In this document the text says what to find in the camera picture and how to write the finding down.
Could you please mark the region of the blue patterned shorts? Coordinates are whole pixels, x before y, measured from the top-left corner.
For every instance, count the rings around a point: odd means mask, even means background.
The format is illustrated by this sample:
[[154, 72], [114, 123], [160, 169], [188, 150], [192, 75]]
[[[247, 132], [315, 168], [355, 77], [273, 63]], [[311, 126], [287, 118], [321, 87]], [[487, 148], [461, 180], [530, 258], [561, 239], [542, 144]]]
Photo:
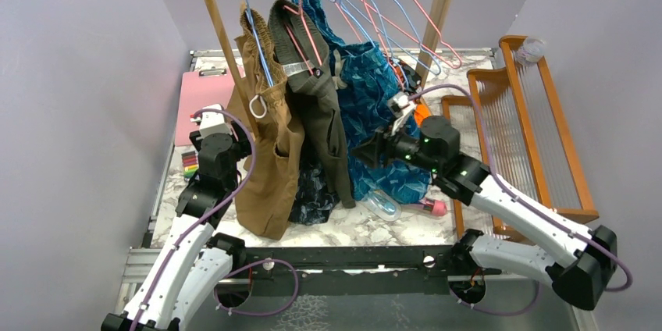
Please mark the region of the blue patterned shorts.
[[[337, 94], [347, 146], [356, 148], [375, 130], [390, 124], [393, 113], [387, 102], [400, 91], [397, 78], [375, 42], [348, 44], [333, 33], [322, 0], [291, 1], [302, 3], [304, 12], [317, 26], [330, 51], [329, 64], [342, 64], [340, 71], [332, 74], [347, 85]], [[430, 173], [399, 161], [370, 169], [349, 155], [348, 169], [357, 201], [370, 190], [382, 190], [401, 204], [412, 204], [424, 198], [430, 183]]]

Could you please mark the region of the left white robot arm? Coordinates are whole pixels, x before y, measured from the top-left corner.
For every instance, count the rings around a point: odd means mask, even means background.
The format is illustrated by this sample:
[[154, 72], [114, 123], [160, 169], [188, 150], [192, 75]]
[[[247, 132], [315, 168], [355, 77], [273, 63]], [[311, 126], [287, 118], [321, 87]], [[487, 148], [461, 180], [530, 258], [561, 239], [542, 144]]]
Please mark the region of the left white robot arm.
[[197, 147], [200, 168], [179, 197], [169, 236], [140, 288], [103, 330], [185, 330], [218, 281], [245, 266], [243, 240], [217, 232], [247, 184], [237, 164], [255, 150], [250, 134], [213, 133]]

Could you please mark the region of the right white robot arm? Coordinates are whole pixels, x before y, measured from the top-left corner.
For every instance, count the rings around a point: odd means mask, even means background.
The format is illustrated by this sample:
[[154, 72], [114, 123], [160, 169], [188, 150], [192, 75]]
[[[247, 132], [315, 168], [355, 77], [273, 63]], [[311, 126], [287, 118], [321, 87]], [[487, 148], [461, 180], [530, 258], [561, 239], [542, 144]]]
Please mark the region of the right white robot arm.
[[487, 164], [463, 153], [461, 135], [443, 116], [423, 120], [418, 137], [380, 127], [351, 154], [370, 168], [400, 161], [432, 174], [432, 184], [449, 198], [496, 216], [530, 244], [499, 240], [468, 230], [450, 253], [459, 273], [499, 269], [549, 286], [566, 303], [596, 308], [617, 268], [618, 239], [564, 217], [522, 193]]

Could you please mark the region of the marker set pack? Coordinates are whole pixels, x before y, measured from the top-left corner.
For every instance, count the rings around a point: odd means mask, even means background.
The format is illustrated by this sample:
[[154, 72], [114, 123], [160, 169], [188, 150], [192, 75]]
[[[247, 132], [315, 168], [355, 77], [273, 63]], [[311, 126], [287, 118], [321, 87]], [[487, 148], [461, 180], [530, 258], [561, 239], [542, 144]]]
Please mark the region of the marker set pack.
[[196, 151], [186, 151], [181, 155], [183, 177], [190, 179], [198, 170], [198, 153]]

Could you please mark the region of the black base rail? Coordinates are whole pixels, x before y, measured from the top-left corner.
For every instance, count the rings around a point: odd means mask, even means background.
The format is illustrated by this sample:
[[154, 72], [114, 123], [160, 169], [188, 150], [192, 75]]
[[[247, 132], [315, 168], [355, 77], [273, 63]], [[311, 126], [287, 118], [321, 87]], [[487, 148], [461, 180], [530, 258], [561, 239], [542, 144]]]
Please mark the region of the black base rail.
[[254, 268], [221, 280], [223, 300], [255, 297], [442, 294], [449, 278], [466, 279], [476, 264], [450, 245], [377, 247], [249, 247], [240, 266]]

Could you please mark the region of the dark patterned shorts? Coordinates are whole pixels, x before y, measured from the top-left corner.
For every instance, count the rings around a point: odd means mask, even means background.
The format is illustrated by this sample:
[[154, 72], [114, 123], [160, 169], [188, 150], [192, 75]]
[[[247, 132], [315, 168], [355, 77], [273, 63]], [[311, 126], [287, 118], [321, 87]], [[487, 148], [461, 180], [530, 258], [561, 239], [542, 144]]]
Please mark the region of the dark patterned shorts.
[[313, 144], [305, 138], [301, 147], [297, 192], [288, 220], [306, 226], [326, 223], [339, 202], [336, 192], [328, 188], [322, 163]]

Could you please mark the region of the dark green shorts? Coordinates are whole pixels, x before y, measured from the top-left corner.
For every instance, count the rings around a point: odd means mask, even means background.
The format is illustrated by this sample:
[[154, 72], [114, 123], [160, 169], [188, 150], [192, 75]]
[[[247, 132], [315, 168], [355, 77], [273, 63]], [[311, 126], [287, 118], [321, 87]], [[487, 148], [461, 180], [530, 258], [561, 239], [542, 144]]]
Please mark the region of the dark green shorts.
[[283, 67], [293, 93], [294, 110], [315, 148], [327, 187], [337, 194], [342, 206], [354, 208], [347, 139], [329, 65], [329, 46], [309, 15], [288, 0], [272, 4], [268, 29], [276, 61]]

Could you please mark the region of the tan brown shorts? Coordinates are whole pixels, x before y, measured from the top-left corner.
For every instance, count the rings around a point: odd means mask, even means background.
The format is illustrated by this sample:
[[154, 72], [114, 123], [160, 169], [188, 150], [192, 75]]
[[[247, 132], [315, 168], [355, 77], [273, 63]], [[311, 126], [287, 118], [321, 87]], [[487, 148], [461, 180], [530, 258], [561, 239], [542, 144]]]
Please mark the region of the tan brown shorts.
[[243, 33], [235, 42], [245, 76], [229, 110], [252, 125], [256, 154], [247, 185], [235, 198], [237, 220], [256, 236], [279, 240], [289, 226], [297, 193], [304, 128], [288, 105], [287, 77], [276, 61], [275, 42], [264, 18], [240, 6]]

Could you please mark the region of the wooden drying rack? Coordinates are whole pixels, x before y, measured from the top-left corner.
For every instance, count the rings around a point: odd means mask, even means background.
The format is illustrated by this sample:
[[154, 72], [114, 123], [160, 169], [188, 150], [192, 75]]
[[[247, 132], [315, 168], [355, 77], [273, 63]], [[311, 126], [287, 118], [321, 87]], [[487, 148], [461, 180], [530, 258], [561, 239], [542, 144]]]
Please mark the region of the wooden drying rack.
[[442, 112], [467, 138], [477, 140], [481, 159], [491, 147], [497, 170], [507, 182], [563, 217], [587, 224], [600, 214], [549, 66], [543, 57], [532, 63], [523, 59], [523, 48], [532, 42], [530, 37], [506, 35], [499, 42], [500, 65], [467, 72], [486, 132], [478, 128], [467, 97], [442, 97]]

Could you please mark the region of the pink clipboard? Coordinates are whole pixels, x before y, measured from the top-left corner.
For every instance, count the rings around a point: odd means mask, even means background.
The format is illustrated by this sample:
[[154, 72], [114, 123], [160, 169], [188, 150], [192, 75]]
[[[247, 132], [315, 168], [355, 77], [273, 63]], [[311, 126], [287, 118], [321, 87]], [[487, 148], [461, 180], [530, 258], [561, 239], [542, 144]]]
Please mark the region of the pink clipboard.
[[189, 134], [198, 128], [190, 121], [191, 115], [210, 105], [226, 107], [233, 89], [234, 80], [228, 71], [185, 72], [181, 79], [174, 145], [190, 145]]

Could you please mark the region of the pink capped pencil tube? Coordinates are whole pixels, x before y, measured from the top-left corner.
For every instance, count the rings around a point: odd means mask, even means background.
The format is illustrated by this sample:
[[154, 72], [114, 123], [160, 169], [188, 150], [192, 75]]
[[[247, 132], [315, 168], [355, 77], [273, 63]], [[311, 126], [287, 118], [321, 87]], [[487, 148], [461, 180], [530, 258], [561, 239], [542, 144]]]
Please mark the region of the pink capped pencil tube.
[[447, 204], [440, 200], [423, 198], [414, 203], [414, 206], [437, 217], [445, 216], [447, 214]]

